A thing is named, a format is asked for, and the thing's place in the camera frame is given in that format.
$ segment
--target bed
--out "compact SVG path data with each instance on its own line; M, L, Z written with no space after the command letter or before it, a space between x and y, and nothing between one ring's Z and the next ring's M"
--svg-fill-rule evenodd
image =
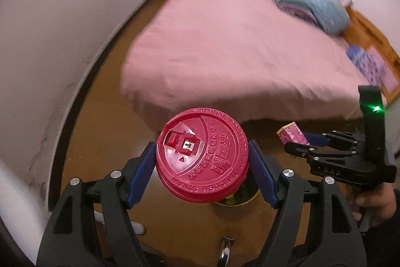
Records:
M154 130L212 107L238 122L361 117L347 44L271 0L168 0L133 42L121 92Z

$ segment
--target pink box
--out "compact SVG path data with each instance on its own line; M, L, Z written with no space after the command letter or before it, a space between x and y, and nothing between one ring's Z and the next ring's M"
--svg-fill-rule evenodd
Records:
M277 135L284 144L287 142L294 142L305 145L310 144L295 122L283 126L281 129L277 131Z

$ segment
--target pink blanket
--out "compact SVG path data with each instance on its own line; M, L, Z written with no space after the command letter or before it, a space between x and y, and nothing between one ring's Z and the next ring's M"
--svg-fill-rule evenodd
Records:
M168 0L131 45L121 91L160 130L193 107L238 122L361 117L346 49L271 0Z

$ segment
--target brown floor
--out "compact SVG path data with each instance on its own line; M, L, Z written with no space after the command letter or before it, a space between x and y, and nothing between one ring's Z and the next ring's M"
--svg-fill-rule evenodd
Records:
M103 178L138 156L155 133L133 113L119 93L120 69L131 41L150 22L165 0L150 0L133 18L101 67L79 114L65 161L62 189L75 176L84 181ZM249 139L263 151L302 177L309 174L305 160L284 153L275 132L282 122L263 120L243 124ZM305 123L303 130L343 130L343 123ZM307 227L307 207L297 243ZM131 220L143 223L147 234L139 239L162 252L167 266L215 266L223 236L235 238L229 267L239 267L257 257L273 222L275 211L259 195L241 207L192 204L174 197L154 172L142 201L129 211Z

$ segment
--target metal pin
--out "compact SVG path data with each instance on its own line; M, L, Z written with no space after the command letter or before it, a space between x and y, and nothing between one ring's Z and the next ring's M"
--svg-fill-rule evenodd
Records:
M110 173L110 176L113 179L118 179L123 173L119 170L114 170L113 172Z
M335 179L333 179L331 176L326 176L325 177L325 182L327 184L334 184L335 183Z
M283 170L283 175L288 176L288 177L291 177L291 176L294 176L295 173L294 173L293 170L291 170L291 169L284 169L284 170Z
M79 180L79 178L72 178L70 181L69 181L69 184L71 185L71 186L76 186L78 183L80 183L81 181Z

